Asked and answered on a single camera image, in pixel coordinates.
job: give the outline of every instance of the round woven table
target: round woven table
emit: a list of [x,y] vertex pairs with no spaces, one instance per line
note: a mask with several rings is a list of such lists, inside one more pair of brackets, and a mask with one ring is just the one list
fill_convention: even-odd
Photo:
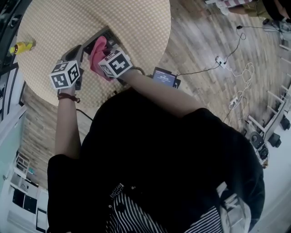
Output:
[[[49,74],[70,48],[84,44],[109,26],[135,66],[152,74],[170,36],[169,0],[33,0],[20,24],[17,41],[35,40],[33,50],[17,56],[27,85],[42,99],[58,105]],[[122,85],[90,70],[84,53],[81,91],[83,107],[102,105]]]

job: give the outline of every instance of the wooden floor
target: wooden floor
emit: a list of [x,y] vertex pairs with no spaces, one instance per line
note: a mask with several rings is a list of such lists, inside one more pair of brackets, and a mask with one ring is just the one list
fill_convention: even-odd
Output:
[[[261,26],[262,21],[248,16],[224,16],[215,5],[205,5],[203,0],[170,0],[172,30],[169,43],[159,67],[176,73],[190,73],[212,68],[215,57],[226,58],[237,46],[238,25]],[[248,62],[252,62],[255,73],[243,102],[234,110],[231,126],[243,127],[243,119],[251,114],[257,121],[267,121],[272,104],[267,90],[281,94],[280,86],[288,85],[285,73],[288,65],[280,56],[288,53],[279,48],[278,33],[266,33],[262,29],[246,28],[246,40],[241,41],[237,51],[229,57],[227,67],[241,74]],[[181,89],[201,101],[220,119],[229,113],[229,103],[236,93],[244,89],[241,77],[234,77],[221,67],[200,74],[180,76]],[[23,102],[28,107],[25,131],[20,151],[31,158],[35,169],[35,182],[47,187],[47,162],[54,154],[56,107],[51,106],[26,87]],[[97,109],[85,111],[93,117]],[[226,118],[228,124],[231,114]],[[78,113],[78,124],[83,139],[90,127],[90,120]]]

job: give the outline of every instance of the person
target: person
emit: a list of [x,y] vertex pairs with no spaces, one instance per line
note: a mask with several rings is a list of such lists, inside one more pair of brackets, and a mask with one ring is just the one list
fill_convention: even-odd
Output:
[[228,221],[252,229],[265,186],[249,141],[180,90],[135,70],[121,79],[131,88],[99,108],[82,145],[74,97],[60,98],[49,231],[217,233]]
[[250,17],[263,17],[270,20],[291,22],[291,6],[289,0],[254,0],[249,3],[227,8],[223,2],[217,2],[217,7],[224,15],[235,13]]

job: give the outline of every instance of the bracelet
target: bracelet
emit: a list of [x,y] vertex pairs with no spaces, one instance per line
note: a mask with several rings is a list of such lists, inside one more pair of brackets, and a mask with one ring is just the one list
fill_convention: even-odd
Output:
[[80,103],[80,98],[77,98],[76,96],[71,96],[70,94],[67,94],[67,93],[58,94],[58,100],[62,100],[62,99],[70,99],[72,101]]

